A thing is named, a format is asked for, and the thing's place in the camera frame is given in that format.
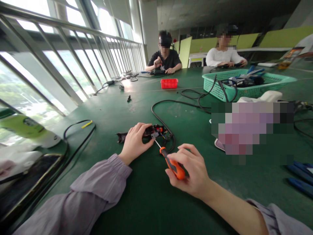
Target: green basket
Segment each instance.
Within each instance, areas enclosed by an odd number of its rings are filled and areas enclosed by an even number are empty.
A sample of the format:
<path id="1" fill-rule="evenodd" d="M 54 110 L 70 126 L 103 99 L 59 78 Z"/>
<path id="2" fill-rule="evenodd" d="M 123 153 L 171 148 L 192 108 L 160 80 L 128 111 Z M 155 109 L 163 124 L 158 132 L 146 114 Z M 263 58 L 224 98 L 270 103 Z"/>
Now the green basket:
<path id="1" fill-rule="evenodd" d="M 247 69 L 239 69 L 239 70 L 231 70 L 231 71 L 226 71 L 226 72 L 204 74 L 202 75 L 202 77 L 204 78 L 203 88 L 206 92 L 209 92 L 209 90 L 212 88 L 215 75 L 217 75 L 216 77 L 217 80 L 225 80 L 225 79 L 229 79 L 230 77 L 239 76 L 240 74 L 247 74 L 247 72 L 248 72 Z M 250 97 L 250 98 L 259 98 L 260 96 L 263 95 L 264 92 L 268 90 L 279 90 L 287 83 L 297 81 L 296 78 L 278 75 L 274 73 L 265 73 L 262 76 L 262 78 L 264 79 L 265 83 L 269 83 L 269 84 L 237 88 L 238 93 L 234 101 L 238 101 L 239 98 L 242 96 Z M 228 97 L 228 100 L 231 101 L 236 94 L 235 88 L 232 86 L 228 86 L 226 84 L 223 84 L 223 86 L 225 89 L 225 93 Z M 219 98 L 221 101 L 226 102 L 225 94 L 217 82 L 215 82 L 214 87 L 212 91 L 210 92 L 210 94 Z"/>

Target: plastic basket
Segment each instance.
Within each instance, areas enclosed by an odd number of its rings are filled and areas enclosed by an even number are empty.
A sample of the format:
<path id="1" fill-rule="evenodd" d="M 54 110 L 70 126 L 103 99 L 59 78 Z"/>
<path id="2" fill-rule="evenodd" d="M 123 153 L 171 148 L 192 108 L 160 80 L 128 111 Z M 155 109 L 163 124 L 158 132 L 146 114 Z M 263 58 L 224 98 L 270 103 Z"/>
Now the plastic basket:
<path id="1" fill-rule="evenodd" d="M 178 84 L 178 79 L 162 79 L 161 87 L 162 89 L 176 89 Z"/>
<path id="2" fill-rule="evenodd" d="M 210 91 L 214 82 L 215 75 L 217 75 L 216 80 L 225 80 L 225 79 L 229 79 L 230 77 L 239 76 L 240 74 L 247 74 L 247 72 L 248 72 L 247 69 L 240 69 L 240 70 L 231 70 L 231 71 L 225 71 L 225 72 L 204 74 L 202 75 L 202 77 L 204 78 L 203 88 L 206 92 Z M 250 97 L 250 98 L 259 98 L 260 96 L 263 95 L 264 92 L 268 90 L 279 90 L 287 83 L 297 81 L 296 78 L 273 74 L 273 73 L 265 73 L 262 76 L 262 78 L 264 79 L 264 83 L 268 83 L 268 84 L 244 87 L 244 88 L 238 87 L 237 88 L 238 93 L 234 101 L 238 101 L 239 98 L 242 96 Z M 226 84 L 223 84 L 223 86 L 225 89 L 225 93 L 228 97 L 228 100 L 231 101 L 236 94 L 235 88 L 232 86 L 228 86 Z M 212 91 L 210 92 L 210 94 L 226 102 L 225 94 L 217 82 L 215 82 L 214 87 Z"/>

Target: screwdriver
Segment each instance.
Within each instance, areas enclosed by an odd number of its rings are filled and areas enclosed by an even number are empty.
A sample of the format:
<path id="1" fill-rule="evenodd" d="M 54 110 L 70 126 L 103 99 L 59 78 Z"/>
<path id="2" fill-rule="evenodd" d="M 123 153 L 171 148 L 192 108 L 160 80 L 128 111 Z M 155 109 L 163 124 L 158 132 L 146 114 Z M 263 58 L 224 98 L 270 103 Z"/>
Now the screwdriver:
<path id="1" fill-rule="evenodd" d="M 156 141 L 156 139 L 155 138 L 153 138 L 153 139 L 158 144 L 158 146 L 160 147 L 160 153 L 165 158 L 168 167 L 174 172 L 174 174 L 176 175 L 177 179 L 182 180 L 183 178 L 185 178 L 185 171 L 181 167 L 180 163 L 178 163 L 175 160 L 169 159 L 167 157 L 168 153 L 167 153 L 166 148 L 165 147 L 161 147 L 159 145 L 159 143 Z"/>

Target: white shirt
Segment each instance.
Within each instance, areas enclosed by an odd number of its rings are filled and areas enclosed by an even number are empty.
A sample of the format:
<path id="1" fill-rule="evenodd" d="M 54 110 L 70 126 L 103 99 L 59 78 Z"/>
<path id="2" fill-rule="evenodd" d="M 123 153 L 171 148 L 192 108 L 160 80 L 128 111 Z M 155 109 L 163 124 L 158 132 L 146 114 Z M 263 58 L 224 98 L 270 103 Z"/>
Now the white shirt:
<path id="1" fill-rule="evenodd" d="M 245 58 L 238 55 L 237 50 L 233 48 L 228 48 L 227 51 L 219 51 L 216 48 L 209 50 L 206 55 L 206 65 L 216 67 L 221 62 L 234 62 L 235 64 L 239 63 Z"/>

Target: black t-shirt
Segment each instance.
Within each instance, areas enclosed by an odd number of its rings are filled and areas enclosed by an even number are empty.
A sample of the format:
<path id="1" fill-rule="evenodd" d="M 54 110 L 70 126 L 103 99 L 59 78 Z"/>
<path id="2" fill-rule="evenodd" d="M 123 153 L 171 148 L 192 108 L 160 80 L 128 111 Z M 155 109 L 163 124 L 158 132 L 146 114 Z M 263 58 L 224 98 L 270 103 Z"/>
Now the black t-shirt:
<path id="1" fill-rule="evenodd" d="M 148 66 L 152 66 L 158 56 L 161 57 L 161 60 L 163 62 L 162 65 L 165 70 L 169 68 L 174 68 L 176 65 L 182 63 L 179 59 L 178 53 L 175 50 L 170 50 L 169 56 L 166 58 L 166 60 L 164 60 L 164 58 L 161 56 L 161 52 L 157 51 L 151 56 Z"/>

